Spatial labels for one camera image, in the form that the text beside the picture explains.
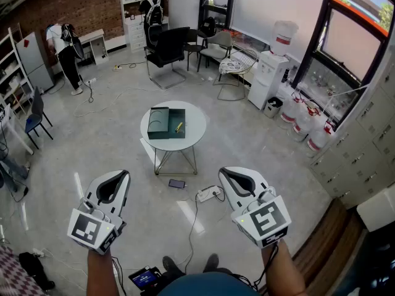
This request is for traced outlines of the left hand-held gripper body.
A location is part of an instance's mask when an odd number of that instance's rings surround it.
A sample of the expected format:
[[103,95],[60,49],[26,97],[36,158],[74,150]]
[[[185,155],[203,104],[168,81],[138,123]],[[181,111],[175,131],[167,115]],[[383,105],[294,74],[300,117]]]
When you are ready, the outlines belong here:
[[126,222],[83,197],[80,206],[72,210],[67,235],[76,243],[100,255],[105,255],[118,238]]

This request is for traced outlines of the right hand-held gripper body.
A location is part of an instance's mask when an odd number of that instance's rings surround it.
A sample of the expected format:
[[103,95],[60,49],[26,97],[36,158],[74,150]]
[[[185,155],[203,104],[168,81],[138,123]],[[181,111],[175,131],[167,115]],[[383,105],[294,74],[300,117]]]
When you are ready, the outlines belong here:
[[277,195],[272,186],[266,188],[254,200],[236,209],[231,214],[231,219],[260,249],[278,242],[287,235],[288,226],[291,224],[284,200]]

